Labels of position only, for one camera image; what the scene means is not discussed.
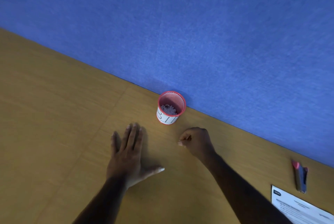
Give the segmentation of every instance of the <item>blue fabric surface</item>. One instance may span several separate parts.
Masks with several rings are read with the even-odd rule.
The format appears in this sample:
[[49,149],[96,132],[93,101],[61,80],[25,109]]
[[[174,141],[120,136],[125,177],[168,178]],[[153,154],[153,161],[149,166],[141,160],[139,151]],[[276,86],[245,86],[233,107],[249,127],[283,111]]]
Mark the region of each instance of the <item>blue fabric surface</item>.
[[334,167],[334,0],[0,0],[0,26]]

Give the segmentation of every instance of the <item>right hand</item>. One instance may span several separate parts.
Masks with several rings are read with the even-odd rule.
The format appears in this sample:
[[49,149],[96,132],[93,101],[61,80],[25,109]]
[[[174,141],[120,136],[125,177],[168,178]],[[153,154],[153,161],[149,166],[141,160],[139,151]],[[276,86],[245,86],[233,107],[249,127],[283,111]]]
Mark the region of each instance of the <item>right hand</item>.
[[193,127],[184,131],[178,141],[178,145],[185,146],[190,153],[200,161],[215,154],[207,129]]

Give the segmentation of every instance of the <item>wood grain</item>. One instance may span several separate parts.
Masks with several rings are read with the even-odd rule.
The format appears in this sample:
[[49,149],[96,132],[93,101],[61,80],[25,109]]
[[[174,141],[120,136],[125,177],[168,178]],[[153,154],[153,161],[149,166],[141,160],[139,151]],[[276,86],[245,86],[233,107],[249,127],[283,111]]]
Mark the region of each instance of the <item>wood grain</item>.
[[[113,131],[145,128],[143,162],[166,169],[130,188],[117,223],[238,223],[211,174],[176,144],[207,128],[219,154],[270,199],[271,184],[334,212],[334,169],[191,108],[173,125],[158,95],[0,30],[1,223],[71,223],[101,188]],[[291,159],[308,166],[296,191]]]

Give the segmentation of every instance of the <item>red rim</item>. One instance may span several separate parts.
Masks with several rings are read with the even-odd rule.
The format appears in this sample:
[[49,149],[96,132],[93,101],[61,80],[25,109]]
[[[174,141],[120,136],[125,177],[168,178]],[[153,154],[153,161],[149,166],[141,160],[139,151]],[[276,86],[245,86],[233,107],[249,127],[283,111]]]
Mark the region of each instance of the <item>red rim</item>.
[[[170,115],[170,114],[167,114],[167,113],[163,112],[163,111],[160,109],[160,105],[159,105],[160,98],[162,97],[162,95],[164,95],[164,94],[166,94],[166,93],[170,93],[170,92],[179,95],[179,96],[182,98],[182,100],[184,101],[184,108],[183,108],[183,110],[182,110],[179,114],[176,114],[176,115]],[[180,93],[178,93],[178,92],[176,92],[176,91],[171,91],[171,90],[170,90],[170,91],[165,91],[164,93],[162,93],[162,94],[159,96],[159,98],[158,98],[158,107],[159,107],[159,110],[160,110],[163,114],[165,114],[166,116],[168,116],[168,117],[178,117],[178,116],[180,116],[180,115],[186,110],[187,104],[186,104],[186,100],[184,99],[184,97],[183,97]]]

